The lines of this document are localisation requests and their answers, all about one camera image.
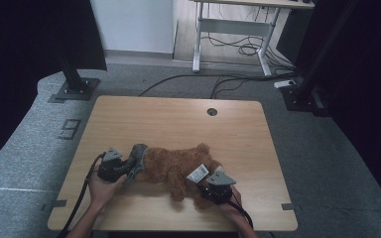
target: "sticker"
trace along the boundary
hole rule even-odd
[[[194,170],[187,179],[193,181],[194,183],[200,182],[206,175],[208,175],[208,170],[204,165],[200,165],[196,170]]]

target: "standing desk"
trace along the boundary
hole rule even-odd
[[[215,113],[207,113],[213,108]],[[94,158],[113,147],[128,157],[134,144],[168,150],[199,143],[237,181],[243,207],[255,230],[292,231],[298,227],[267,121],[259,102],[100,96],[92,110],[58,200],[48,221],[62,230]],[[73,226],[89,205],[85,194]],[[217,206],[198,211],[191,197],[172,201],[167,184],[124,185],[100,214],[94,229],[108,231],[235,231]]]
[[[312,9],[315,4],[304,3],[302,0],[297,2],[290,0],[191,0],[199,2],[198,17],[196,23],[196,44],[193,50],[193,72],[199,72],[200,63],[200,34],[202,32],[210,33],[222,33],[222,34],[234,34],[234,35],[246,35],[246,36],[258,36],[264,37],[261,51],[258,52],[258,58],[264,70],[266,76],[271,75],[271,70],[268,66],[265,53],[271,41],[272,34],[274,33],[275,25],[277,23],[278,16],[281,8],[290,9]],[[269,23],[256,23],[256,22],[244,22],[244,21],[229,21],[222,19],[208,19],[203,18],[202,10],[203,3],[219,3],[219,4],[232,4],[232,5],[250,5],[250,6],[265,6],[274,7],[276,11],[274,13],[273,20]]]

